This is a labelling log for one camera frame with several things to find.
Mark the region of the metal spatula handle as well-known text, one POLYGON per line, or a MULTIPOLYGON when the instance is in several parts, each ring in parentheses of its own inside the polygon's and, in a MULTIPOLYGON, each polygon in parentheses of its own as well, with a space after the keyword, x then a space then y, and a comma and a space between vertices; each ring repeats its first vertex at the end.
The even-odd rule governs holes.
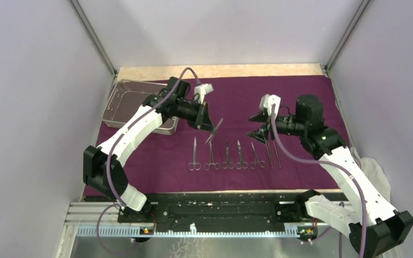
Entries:
POLYGON ((205 144, 209 144, 209 143, 213 140, 216 132, 218 131, 218 129, 219 129, 219 127, 221 126, 221 124, 223 123, 223 120, 224 120, 224 118, 221 118, 221 119, 219 120, 218 124, 214 127, 213 131, 211 132, 211 134, 209 135, 209 137, 206 139, 205 144))

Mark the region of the metal tweezers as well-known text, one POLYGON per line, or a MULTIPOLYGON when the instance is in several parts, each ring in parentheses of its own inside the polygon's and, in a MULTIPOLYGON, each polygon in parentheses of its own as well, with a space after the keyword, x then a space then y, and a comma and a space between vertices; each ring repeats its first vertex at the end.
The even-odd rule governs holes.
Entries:
POLYGON ((273 168, 272 153, 270 150, 269 141, 265 143, 265 146, 266 146, 266 151, 267 151, 270 167, 273 168))
POLYGON ((277 160, 277 163, 278 163, 278 167, 281 169, 282 165, 281 165, 281 157, 280 157, 279 147, 277 146, 277 143, 276 143, 275 140, 272 141, 272 144, 273 144, 273 147, 274 147, 274 150, 275 150, 275 155, 276 155, 276 160, 277 160))

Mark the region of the small curved hemostat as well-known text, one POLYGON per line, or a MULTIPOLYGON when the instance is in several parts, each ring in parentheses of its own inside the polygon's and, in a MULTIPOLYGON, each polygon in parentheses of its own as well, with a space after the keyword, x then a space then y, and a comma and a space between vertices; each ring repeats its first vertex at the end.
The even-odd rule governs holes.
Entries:
POLYGON ((265 161, 259 159, 257 151, 253 143, 251 143, 251 148, 252 148, 253 155, 254 155, 254 161, 250 163, 250 168, 251 169, 255 169, 257 167, 264 168, 266 166, 266 163, 265 161))

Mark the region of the maroon wrap cloth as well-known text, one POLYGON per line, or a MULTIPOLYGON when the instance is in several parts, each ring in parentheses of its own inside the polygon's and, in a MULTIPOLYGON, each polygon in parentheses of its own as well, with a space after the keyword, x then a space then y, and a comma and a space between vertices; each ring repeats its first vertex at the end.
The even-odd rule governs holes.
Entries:
POLYGON ((145 194, 182 191, 219 190, 292 190, 336 189, 330 175, 317 164, 296 162, 280 153, 282 168, 276 155, 270 167, 265 145, 246 133, 259 128, 259 123, 248 119, 258 113, 263 95, 281 98, 281 114, 294 112, 300 95, 316 95, 324 105, 327 126, 347 138, 345 124, 336 107, 331 80, 325 76, 229 77, 203 79, 214 91, 206 96, 210 117, 214 123, 224 118, 212 140, 214 159, 225 161, 225 143, 230 145, 230 159, 238 162, 237 141, 241 143, 244 161, 254 160, 251 143, 266 166, 257 169, 210 169, 190 171, 193 160, 193 141, 197 140, 197 161, 209 161, 208 133, 190 128, 181 120, 173 135, 151 134, 129 157, 125 172, 129 182, 145 194))

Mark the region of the surgical clamp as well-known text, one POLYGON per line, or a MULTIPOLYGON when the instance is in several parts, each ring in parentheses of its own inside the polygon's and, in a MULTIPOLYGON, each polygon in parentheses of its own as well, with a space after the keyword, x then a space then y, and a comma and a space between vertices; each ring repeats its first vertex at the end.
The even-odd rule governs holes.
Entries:
POLYGON ((210 169, 220 170, 221 166, 218 162, 214 160, 214 154, 211 142, 209 143, 209 161, 204 164, 204 170, 208 171, 210 169))

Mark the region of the surgical forceps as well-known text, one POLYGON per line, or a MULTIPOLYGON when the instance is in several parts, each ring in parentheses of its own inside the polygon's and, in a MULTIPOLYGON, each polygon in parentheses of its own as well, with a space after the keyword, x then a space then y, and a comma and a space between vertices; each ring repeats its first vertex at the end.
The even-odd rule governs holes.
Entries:
POLYGON ((201 164, 197 162, 197 140, 196 137, 194 137, 193 141, 193 160, 191 163, 188 164, 188 169, 190 171, 197 170, 199 171, 201 169, 201 164))

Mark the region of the surgical scissors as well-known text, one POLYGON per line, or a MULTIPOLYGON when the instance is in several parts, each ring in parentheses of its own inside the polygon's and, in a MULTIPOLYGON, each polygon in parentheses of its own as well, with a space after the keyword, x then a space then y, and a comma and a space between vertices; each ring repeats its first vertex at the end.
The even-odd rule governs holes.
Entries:
POLYGON ((235 165, 236 169, 247 169, 249 165, 247 162, 244 161, 243 151, 242 151, 241 143, 239 140, 237 141, 237 150, 238 150, 239 161, 235 165))

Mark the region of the small metal scissors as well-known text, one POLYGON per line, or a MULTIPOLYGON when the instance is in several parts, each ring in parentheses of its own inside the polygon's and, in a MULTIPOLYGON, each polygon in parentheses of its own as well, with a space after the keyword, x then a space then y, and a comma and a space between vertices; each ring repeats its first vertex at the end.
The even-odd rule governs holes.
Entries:
POLYGON ((229 142, 225 143, 225 162, 222 163, 223 169, 233 169, 234 163, 230 159, 230 145, 229 142))

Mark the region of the metal mesh instrument tray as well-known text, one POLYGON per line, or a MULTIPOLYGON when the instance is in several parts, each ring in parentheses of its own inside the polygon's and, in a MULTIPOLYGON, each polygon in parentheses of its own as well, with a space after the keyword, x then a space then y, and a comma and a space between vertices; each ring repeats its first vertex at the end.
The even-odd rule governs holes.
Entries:
POLYGON ((157 94, 165 83, 121 80, 111 89, 102 121, 109 127, 123 127, 137 112, 146 97, 157 94))

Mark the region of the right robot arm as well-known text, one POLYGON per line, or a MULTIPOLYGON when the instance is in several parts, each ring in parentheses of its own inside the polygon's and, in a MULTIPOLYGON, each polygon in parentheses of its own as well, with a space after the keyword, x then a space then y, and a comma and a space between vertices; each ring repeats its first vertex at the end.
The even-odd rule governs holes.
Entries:
POLYGON ((413 216, 399 211, 371 183, 354 160, 346 141, 325 124, 324 106, 315 95, 300 95, 295 112, 279 114, 281 99, 264 95, 260 111, 251 121, 260 122, 259 129, 249 136, 263 144, 274 140, 286 151, 280 135, 298 137, 302 147, 311 155, 302 159, 289 157, 305 164, 321 166, 340 187, 351 209, 328 200, 316 190, 296 197, 292 213, 300 221, 321 220, 346 236, 360 257, 377 257, 404 243, 413 227, 413 216))

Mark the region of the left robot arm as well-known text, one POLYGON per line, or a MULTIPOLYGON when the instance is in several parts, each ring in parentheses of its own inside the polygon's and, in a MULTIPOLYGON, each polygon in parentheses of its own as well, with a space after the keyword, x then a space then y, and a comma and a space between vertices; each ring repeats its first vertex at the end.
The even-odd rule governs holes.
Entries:
POLYGON ((83 182, 104 196, 115 200, 123 209, 130 210, 138 222, 151 215, 146 195, 132 186, 124 165, 139 145, 169 118, 187 121, 196 130, 215 132, 205 96, 213 92, 210 83, 194 87, 194 97, 186 97, 190 83, 171 77, 157 94, 146 97, 136 114, 111 138, 97 147, 88 146, 83 152, 83 182))

